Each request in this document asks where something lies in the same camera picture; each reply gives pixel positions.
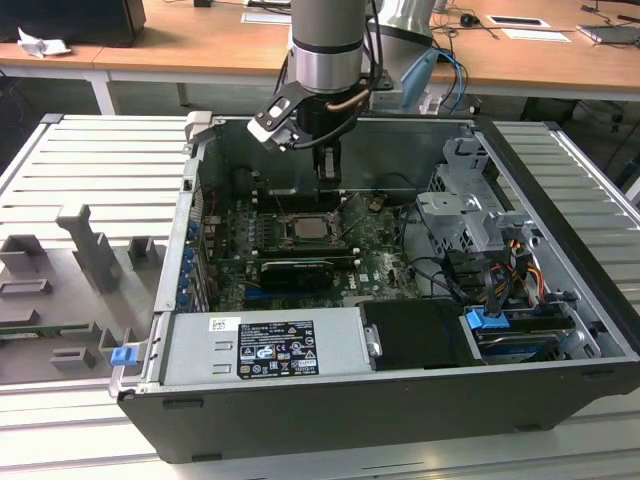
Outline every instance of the black panel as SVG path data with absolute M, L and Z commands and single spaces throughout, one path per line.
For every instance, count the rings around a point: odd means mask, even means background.
M 160 458 L 187 463 L 548 430 L 593 400 L 630 393 L 639 382 L 637 365 L 610 364 L 247 387 L 201 391 L 198 398 L 122 395 L 118 405 Z M 303 409 L 303 424 L 291 418 L 296 408 Z
M 15 42 L 18 27 L 69 44 L 128 47 L 145 22 L 142 0 L 6 0 L 0 2 L 0 41 Z
M 473 365 L 460 325 L 462 307 L 450 299 L 389 300 L 360 304 L 366 327 L 375 326 L 382 355 L 375 370 Z

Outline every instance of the floor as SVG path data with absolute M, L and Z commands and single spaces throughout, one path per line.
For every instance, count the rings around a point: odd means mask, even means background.
M 212 110 L 220 114 L 251 114 L 271 95 L 269 87 L 189 85 L 189 108 L 178 103 L 175 85 L 167 83 L 118 82 L 115 92 L 123 114 L 184 115 L 190 110 Z M 474 98 L 467 96 L 464 105 Z M 524 98 L 480 97 L 481 112 L 494 120 L 518 120 Z M 557 120 L 568 108 L 566 101 L 542 100 L 533 120 Z M 4 169 L 20 149 L 44 113 L 98 114 L 89 83 L 80 80 L 24 79 L 10 85 L 0 96 L 0 168 Z M 617 131 L 612 114 L 623 113 Z M 640 119 L 640 103 L 580 102 L 564 131 L 598 166 L 605 165 L 621 140 Z M 607 174 L 615 178 L 625 162 L 640 152 L 640 129 L 620 149 Z

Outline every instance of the wooden desk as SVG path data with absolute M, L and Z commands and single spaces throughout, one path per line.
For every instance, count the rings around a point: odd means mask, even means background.
M 289 27 L 241 23 L 244 6 L 238 3 L 194 8 L 190 0 L 145 0 L 147 23 L 134 47 L 103 48 L 94 67 L 277 75 L 287 51 Z
M 602 18 L 581 11 L 582 3 L 589 0 L 457 0 L 456 5 L 473 8 L 486 26 L 493 26 L 487 14 L 542 18 L 554 30 L 604 24 Z M 614 22 L 619 13 L 639 15 L 631 5 L 601 3 L 600 8 Z M 105 114 L 118 110 L 112 81 L 178 83 L 181 103 L 186 103 L 187 83 L 274 83 L 288 26 L 243 24 L 241 6 L 194 8 L 190 0 L 145 0 L 145 11 L 146 27 L 133 48 L 72 46 L 74 55 L 38 60 L 15 45 L 0 44 L 0 69 L 12 76 L 88 80 Z M 459 27 L 459 17 L 460 12 L 451 9 L 449 16 L 434 15 L 431 24 Z M 594 47 L 580 32 L 565 33 L 571 43 L 558 43 L 511 40 L 500 30 L 492 31 L 500 40 L 482 29 L 462 28 L 453 39 L 456 55 L 469 71 L 468 93 L 640 101 L 636 48 Z M 448 47 L 442 31 L 436 32 L 436 40 Z M 430 88 L 448 89 L 452 80 L 451 66 L 438 65 Z
M 549 30 L 575 30 L 579 24 L 604 25 L 596 15 L 580 10 L 588 0 L 458 0 L 460 8 L 472 8 L 483 25 L 495 27 L 486 15 L 540 18 Z M 600 3 L 603 15 L 614 23 L 618 14 L 639 16 L 640 8 L 631 5 Z M 465 30 L 459 25 L 460 12 L 434 15 L 432 25 L 457 23 L 459 34 L 453 39 L 457 59 L 469 71 L 470 93 L 494 95 L 560 96 L 602 98 L 612 93 L 632 93 L 640 100 L 640 50 L 634 47 L 593 46 L 581 32 L 563 33 L 571 43 L 511 40 L 501 30 L 492 30 L 495 40 L 483 29 Z M 436 30 L 436 40 L 449 48 L 449 40 Z M 435 83 L 450 83 L 451 67 L 439 65 L 433 74 Z

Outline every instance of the blue cable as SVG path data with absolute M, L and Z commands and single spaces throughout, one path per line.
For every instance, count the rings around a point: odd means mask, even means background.
M 464 78 L 462 76 L 462 70 L 460 69 L 460 64 L 453 57 L 451 57 L 451 55 L 445 53 L 439 48 L 435 48 L 434 50 L 436 50 L 438 53 L 440 53 L 440 55 L 449 60 L 449 62 L 451 62 L 451 65 L 453 65 L 453 67 L 456 69 L 456 72 L 458 73 L 458 80 L 460 85 L 458 87 L 458 96 L 456 98 L 456 103 L 453 104 L 453 107 L 451 107 L 451 112 L 449 113 L 450 115 L 453 115 L 453 112 L 455 112 L 458 104 L 460 103 L 460 100 L 462 100 L 462 92 L 464 91 Z

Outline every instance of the paper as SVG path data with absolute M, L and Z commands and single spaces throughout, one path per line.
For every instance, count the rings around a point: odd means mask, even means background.
M 270 25 L 291 25 L 290 15 L 277 13 L 244 12 L 240 20 L 242 23 L 262 23 Z
M 518 30 L 516 28 L 503 28 L 504 34 L 512 40 L 542 40 L 545 42 L 571 42 L 567 37 L 558 32 L 546 32 L 544 30 Z
M 34 57 L 44 58 L 46 55 L 71 53 L 71 50 L 67 48 L 67 45 L 62 40 L 42 40 L 24 33 L 21 28 L 18 28 L 18 32 L 20 33 L 18 45 Z

